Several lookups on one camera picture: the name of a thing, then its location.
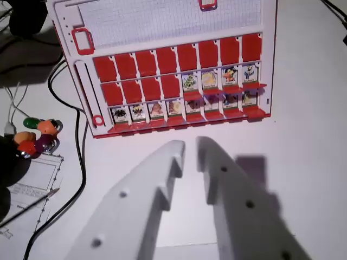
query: white table surface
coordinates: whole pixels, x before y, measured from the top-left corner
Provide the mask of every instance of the white table surface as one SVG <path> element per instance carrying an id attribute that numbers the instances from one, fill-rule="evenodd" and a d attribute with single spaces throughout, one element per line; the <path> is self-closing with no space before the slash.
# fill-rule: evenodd
<path id="1" fill-rule="evenodd" d="M 345 0 L 335 3 L 347 12 Z M 104 139 L 93 139 L 88 132 L 85 191 L 39 237 L 29 259 L 64 259 L 108 189 L 172 139 L 186 142 L 185 168 L 183 178 L 176 181 L 172 210 L 163 214 L 157 246 L 216 242 L 212 209 L 204 201 L 203 178 L 196 171 L 195 138 L 201 135 L 215 139 L 233 158 L 264 156 L 266 189 L 276 195 L 289 230 L 312 259 L 345 259 L 347 46 L 342 39 L 346 34 L 340 21 L 319 0 L 280 0 L 270 118 Z M 53 87 L 62 99 L 80 106 L 67 69 Z M 0 89 L 0 133 L 9 102 Z M 58 103 L 45 83 L 29 86 L 20 107 L 31 116 L 55 118 L 64 124 L 56 151 L 65 158 L 64 179 L 62 189 L 52 198 L 58 209 L 81 181 L 74 143 L 76 114 Z M 19 131 L 25 130 L 23 119 L 16 113 L 14 123 Z"/>

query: grid paper panel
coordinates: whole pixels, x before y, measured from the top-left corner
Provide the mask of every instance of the grid paper panel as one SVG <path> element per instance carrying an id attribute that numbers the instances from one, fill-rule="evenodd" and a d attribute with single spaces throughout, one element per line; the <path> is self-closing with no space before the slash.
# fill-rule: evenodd
<path id="1" fill-rule="evenodd" d="M 80 4 L 96 48 L 196 35 L 260 24 L 261 0 L 218 0 L 201 11 L 198 0 L 99 0 Z"/>

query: character card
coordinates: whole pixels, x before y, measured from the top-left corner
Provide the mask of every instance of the character card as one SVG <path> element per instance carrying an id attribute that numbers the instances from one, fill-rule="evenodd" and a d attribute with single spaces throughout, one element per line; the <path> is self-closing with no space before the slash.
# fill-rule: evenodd
<path id="1" fill-rule="evenodd" d="M 237 105 L 237 95 L 225 94 L 223 95 L 223 110 L 235 109 Z"/>
<path id="2" fill-rule="evenodd" d="M 242 66 L 242 83 L 259 81 L 259 63 Z"/>
<path id="3" fill-rule="evenodd" d="M 156 101 L 153 103 L 148 103 L 147 105 L 148 105 L 148 111 L 149 111 L 151 120 L 164 117 L 164 110 L 165 110 L 164 101 Z"/>
<path id="4" fill-rule="evenodd" d="M 184 92 L 198 90 L 197 73 L 182 74 L 182 85 Z"/>
<path id="5" fill-rule="evenodd" d="M 248 90 L 242 94 L 242 106 L 256 106 L 258 104 L 258 93 L 256 90 Z"/>
<path id="6" fill-rule="evenodd" d="M 120 124 L 120 123 L 125 123 L 125 122 L 128 123 L 128 117 L 126 115 L 127 110 L 128 110 L 128 107 L 126 107 L 126 106 L 111 108 L 111 114 L 112 114 L 113 122 L 115 124 Z"/>
<path id="7" fill-rule="evenodd" d="M 204 110 L 205 112 L 219 110 L 219 99 L 217 95 L 204 97 Z"/>
<path id="8" fill-rule="evenodd" d="M 182 115 L 182 103 L 181 99 L 169 100 L 166 102 L 166 108 L 168 110 L 168 116 Z"/>
<path id="9" fill-rule="evenodd" d="M 218 88 L 217 73 L 214 70 L 202 71 L 201 79 L 203 89 Z"/>
<path id="10" fill-rule="evenodd" d="M 200 100 L 185 101 L 185 111 L 187 114 L 201 113 Z"/>
<path id="11" fill-rule="evenodd" d="M 130 114 L 133 122 L 146 120 L 145 106 L 142 103 L 130 106 Z"/>
<path id="12" fill-rule="evenodd" d="M 234 66 L 222 68 L 222 85 L 237 85 L 237 69 Z"/>

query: paper sheet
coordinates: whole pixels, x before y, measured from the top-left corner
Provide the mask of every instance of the paper sheet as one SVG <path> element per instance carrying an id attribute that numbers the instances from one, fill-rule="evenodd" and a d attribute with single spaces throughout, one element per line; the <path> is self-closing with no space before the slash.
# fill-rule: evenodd
<path id="1" fill-rule="evenodd" d="M 7 189 L 11 194 L 10 210 L 4 220 L 22 210 L 32 202 L 60 187 L 62 174 L 60 167 L 63 157 L 42 154 L 31 161 L 24 177 Z M 31 235 L 50 213 L 50 200 L 43 201 L 35 208 L 0 229 L 0 252 L 3 260 L 22 260 Z"/>
<path id="2" fill-rule="evenodd" d="M 96 48 L 120 46 L 260 24 L 261 0 L 99 0 L 79 5 Z"/>

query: guess who game board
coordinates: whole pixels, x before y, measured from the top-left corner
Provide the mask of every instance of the guess who game board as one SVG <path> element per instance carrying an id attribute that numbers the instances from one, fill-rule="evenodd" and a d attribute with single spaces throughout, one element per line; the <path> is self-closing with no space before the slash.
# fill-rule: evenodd
<path id="1" fill-rule="evenodd" d="M 271 115 L 277 0 L 47 0 L 93 136 Z"/>

